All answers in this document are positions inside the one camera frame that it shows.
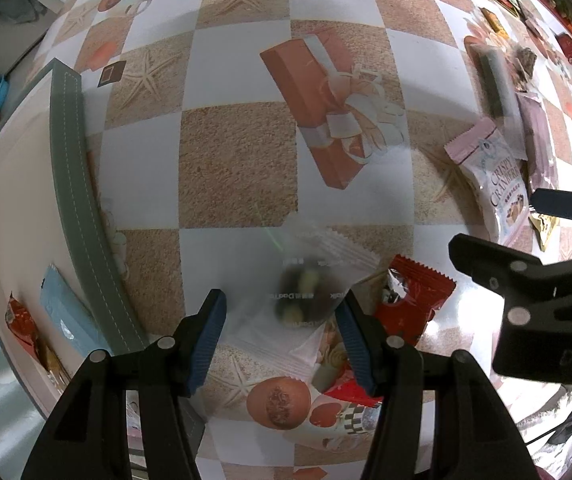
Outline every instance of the gift box print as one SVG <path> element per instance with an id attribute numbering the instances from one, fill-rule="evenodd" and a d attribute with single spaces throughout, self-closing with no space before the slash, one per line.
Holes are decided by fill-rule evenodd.
<path id="1" fill-rule="evenodd" d="M 260 55 L 327 186 L 346 189 L 367 163 L 403 142 L 403 108 L 386 100 L 382 74 L 356 64 L 331 27 Z"/>

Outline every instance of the checkered tablecloth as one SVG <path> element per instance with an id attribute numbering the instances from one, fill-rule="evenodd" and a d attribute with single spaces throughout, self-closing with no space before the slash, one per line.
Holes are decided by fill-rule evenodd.
<path id="1" fill-rule="evenodd" d="M 57 57 L 82 75 L 96 197 L 147 332 L 171 333 L 212 287 L 243 283 L 265 243 L 263 227 L 298 211 L 376 252 L 384 265 L 400 253 L 456 279 L 421 347 L 469 349 L 490 372 L 501 299 L 448 259 L 454 234 L 487 234 L 443 146 L 485 112 L 463 45 L 474 8 L 495 12 L 515 40 L 527 37 L 520 22 L 490 0 L 133 0 L 131 9 L 124 0 L 102 10 L 105 2 L 67 1 L 32 74 Z M 403 142 L 365 165 L 346 189 L 323 181 L 259 56 L 322 27 L 333 28 L 355 65 L 381 75 L 386 100 L 405 109 Z M 112 55 L 106 64 L 126 65 L 119 82 L 98 87 L 100 48 Z M 534 81 L 545 99 L 560 187 L 572 190 L 572 117 L 562 111 L 572 110 L 572 84 L 541 56 Z M 572 258 L 572 222 L 562 220 L 545 253 L 530 226 L 516 247 L 545 263 Z M 275 375 L 239 350 L 217 348 L 194 399 L 208 418 L 197 458 L 202 477 L 358 478 L 371 435 L 311 444 L 296 430 L 286 434 L 250 418 L 247 394 Z M 419 461 L 427 465 L 429 396 L 424 407 Z"/>

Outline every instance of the pink snack bag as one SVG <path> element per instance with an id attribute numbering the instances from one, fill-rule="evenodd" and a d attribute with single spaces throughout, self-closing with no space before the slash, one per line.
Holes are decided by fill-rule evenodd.
<path id="1" fill-rule="evenodd" d="M 530 192 L 540 187 L 557 189 L 559 179 L 552 154 L 548 119 L 541 99 L 536 94 L 517 93 L 526 137 Z"/>
<path id="2" fill-rule="evenodd" d="M 497 126 L 485 117 L 444 148 L 472 184 L 490 240 L 510 245 L 528 219 L 528 193 Z"/>

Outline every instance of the clear plastic packaging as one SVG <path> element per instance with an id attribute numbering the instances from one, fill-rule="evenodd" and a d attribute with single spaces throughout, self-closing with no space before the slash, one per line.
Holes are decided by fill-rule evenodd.
<path id="1" fill-rule="evenodd" d="M 510 245 L 528 219 L 528 193 L 499 129 L 485 117 L 444 148 L 472 184 L 490 240 Z"/>
<path id="2" fill-rule="evenodd" d="M 472 44 L 470 48 L 479 56 L 483 86 L 494 122 L 501 129 L 512 155 L 527 160 L 523 122 L 503 51 L 481 43 Z"/>
<path id="3" fill-rule="evenodd" d="M 517 94 L 526 135 L 530 192 L 543 187 L 557 189 L 559 180 L 552 152 L 552 137 L 541 99 L 536 94 Z"/>
<path id="4" fill-rule="evenodd" d="M 53 325 L 82 357 L 85 358 L 97 348 L 103 348 L 112 354 L 95 319 L 54 265 L 48 266 L 44 274 L 40 303 Z"/>
<path id="5" fill-rule="evenodd" d="M 375 271 L 379 257 L 295 213 L 269 234 L 275 251 L 263 254 L 261 275 L 229 306 L 220 341 L 308 380 L 324 322 L 349 288 Z"/>

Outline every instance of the candy wrapper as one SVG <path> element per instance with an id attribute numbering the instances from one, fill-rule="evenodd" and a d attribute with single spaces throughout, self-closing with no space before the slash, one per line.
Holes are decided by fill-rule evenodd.
<path id="1" fill-rule="evenodd" d="M 540 187 L 556 189 L 559 179 L 543 104 L 536 94 L 517 93 L 517 102 L 524 125 L 530 192 Z"/>
<path id="2" fill-rule="evenodd" d="M 30 356 L 39 361 L 37 357 L 38 332 L 31 313 L 25 306 L 17 301 L 11 293 L 6 307 L 6 326 L 13 333 L 18 343 Z"/>
<path id="3" fill-rule="evenodd" d="M 493 31 L 499 34 L 504 40 L 510 39 L 508 33 L 506 32 L 506 29 L 503 28 L 503 25 L 501 25 L 499 18 L 497 18 L 497 15 L 494 12 L 486 9 L 485 7 L 482 7 L 482 14 L 483 17 L 486 20 L 488 20 L 488 24 L 490 25 L 490 27 L 492 27 Z"/>
<path id="4" fill-rule="evenodd" d="M 388 335 L 398 335 L 415 346 L 427 323 L 453 293 L 456 283 L 430 267 L 397 254 L 386 274 L 381 304 L 375 317 Z M 349 362 L 325 395 L 374 408 L 381 399 L 369 397 L 357 384 Z"/>
<path id="5" fill-rule="evenodd" d="M 398 335 L 415 346 L 455 287 L 453 280 L 436 270 L 397 254 L 387 271 L 375 317 L 388 335 Z"/>
<path id="6" fill-rule="evenodd" d="M 545 251 L 550 241 L 552 230 L 559 225 L 559 219 L 556 216 L 542 215 L 540 213 L 530 213 L 530 223 L 536 231 L 536 238 L 539 247 Z"/>
<path id="7" fill-rule="evenodd" d="M 42 338 L 37 339 L 38 356 L 40 363 L 46 370 L 50 382 L 62 394 L 70 382 L 70 376 L 63 367 L 57 354 L 53 352 Z"/>
<path id="8" fill-rule="evenodd" d="M 55 352 L 40 337 L 31 313 L 12 294 L 6 308 L 6 325 L 24 350 L 44 367 L 48 379 L 62 394 L 70 382 L 70 376 Z"/>
<path id="9" fill-rule="evenodd" d="M 499 129 L 483 118 L 444 148 L 472 184 L 490 240 L 510 245 L 528 218 L 528 192 Z"/>

